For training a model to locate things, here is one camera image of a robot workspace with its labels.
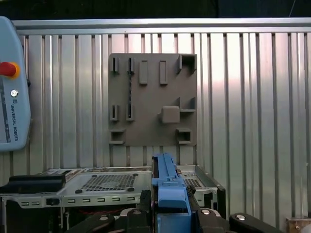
light blue device housing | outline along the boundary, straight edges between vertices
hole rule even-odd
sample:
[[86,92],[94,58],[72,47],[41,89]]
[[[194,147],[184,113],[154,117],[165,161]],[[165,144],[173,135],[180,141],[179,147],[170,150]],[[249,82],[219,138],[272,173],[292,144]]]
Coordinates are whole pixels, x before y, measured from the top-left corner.
[[24,51],[16,29],[6,17],[0,17],[0,62],[20,67],[14,79],[0,75],[0,152],[25,147],[30,127],[30,104]]

silver screw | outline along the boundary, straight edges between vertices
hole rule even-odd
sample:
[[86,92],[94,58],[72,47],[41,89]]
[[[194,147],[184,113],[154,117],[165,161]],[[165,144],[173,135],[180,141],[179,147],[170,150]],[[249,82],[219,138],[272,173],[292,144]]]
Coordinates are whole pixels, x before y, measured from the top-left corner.
[[243,216],[243,215],[237,215],[237,219],[238,219],[238,220],[241,220],[241,221],[244,221],[244,220],[245,220],[245,216]]
[[100,221],[106,221],[106,220],[108,220],[108,217],[104,215],[104,216],[102,216],[99,220],[100,220]]
[[11,91],[11,96],[12,96],[12,97],[18,96],[18,91],[12,90],[12,91]]
[[205,215],[209,215],[210,211],[209,210],[202,210],[202,213],[205,214]]

gray wall-mounted board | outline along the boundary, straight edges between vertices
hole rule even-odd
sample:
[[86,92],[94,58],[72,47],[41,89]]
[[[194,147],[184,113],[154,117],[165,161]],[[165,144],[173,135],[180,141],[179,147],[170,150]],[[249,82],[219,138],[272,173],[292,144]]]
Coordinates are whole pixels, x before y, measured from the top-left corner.
[[110,144],[195,145],[195,54],[112,54]]

ventilation grille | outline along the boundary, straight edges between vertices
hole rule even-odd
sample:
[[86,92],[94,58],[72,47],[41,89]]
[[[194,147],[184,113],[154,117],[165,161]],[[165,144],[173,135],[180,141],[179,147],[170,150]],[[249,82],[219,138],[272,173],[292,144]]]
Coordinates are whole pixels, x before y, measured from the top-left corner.
[[121,191],[133,187],[136,176],[132,175],[99,175],[91,177],[81,189],[94,191]]
[[195,179],[184,179],[185,185],[193,185],[195,188],[200,189],[203,188],[200,183]]

red button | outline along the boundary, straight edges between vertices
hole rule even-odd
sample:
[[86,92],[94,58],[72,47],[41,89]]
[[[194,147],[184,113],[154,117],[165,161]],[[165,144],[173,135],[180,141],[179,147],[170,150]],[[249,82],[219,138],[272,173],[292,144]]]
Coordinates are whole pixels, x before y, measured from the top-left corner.
[[19,67],[17,64],[11,62],[1,62],[0,75],[16,78],[19,75]]

